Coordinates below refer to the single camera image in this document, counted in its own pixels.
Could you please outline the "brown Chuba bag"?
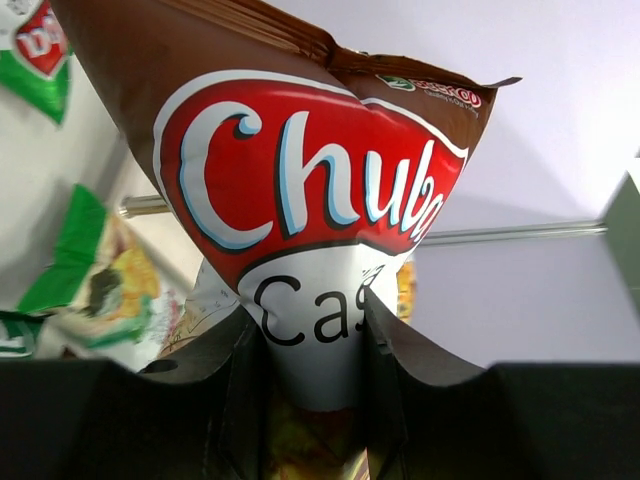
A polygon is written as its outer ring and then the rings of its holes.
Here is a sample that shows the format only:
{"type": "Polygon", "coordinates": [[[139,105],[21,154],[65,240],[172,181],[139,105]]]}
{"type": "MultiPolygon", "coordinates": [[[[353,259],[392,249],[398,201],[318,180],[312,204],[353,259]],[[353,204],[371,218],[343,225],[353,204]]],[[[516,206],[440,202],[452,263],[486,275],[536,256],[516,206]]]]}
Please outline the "brown Chuba bag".
{"type": "Polygon", "coordinates": [[[267,479],[367,477],[365,292],[397,274],[499,90],[263,1],[56,1],[135,160],[266,341],[267,479]]]}

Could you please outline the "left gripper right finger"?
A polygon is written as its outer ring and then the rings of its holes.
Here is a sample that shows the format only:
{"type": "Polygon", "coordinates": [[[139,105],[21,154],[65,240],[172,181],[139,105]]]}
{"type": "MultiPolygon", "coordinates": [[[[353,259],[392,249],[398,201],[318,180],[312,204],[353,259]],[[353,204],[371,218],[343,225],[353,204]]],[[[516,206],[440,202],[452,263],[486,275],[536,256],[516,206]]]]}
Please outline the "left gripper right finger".
{"type": "Polygon", "coordinates": [[[364,290],[364,432],[372,479],[408,479],[424,463],[447,390],[484,372],[402,322],[364,290]]]}

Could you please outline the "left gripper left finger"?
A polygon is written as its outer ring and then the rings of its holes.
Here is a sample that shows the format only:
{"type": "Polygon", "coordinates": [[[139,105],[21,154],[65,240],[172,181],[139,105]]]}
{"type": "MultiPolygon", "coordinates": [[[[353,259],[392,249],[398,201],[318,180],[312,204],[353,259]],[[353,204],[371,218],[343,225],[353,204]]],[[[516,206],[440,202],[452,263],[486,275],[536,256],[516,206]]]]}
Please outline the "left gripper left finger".
{"type": "Polygon", "coordinates": [[[260,478],[270,361],[246,311],[152,362],[140,378],[157,411],[161,478],[260,478]]]}

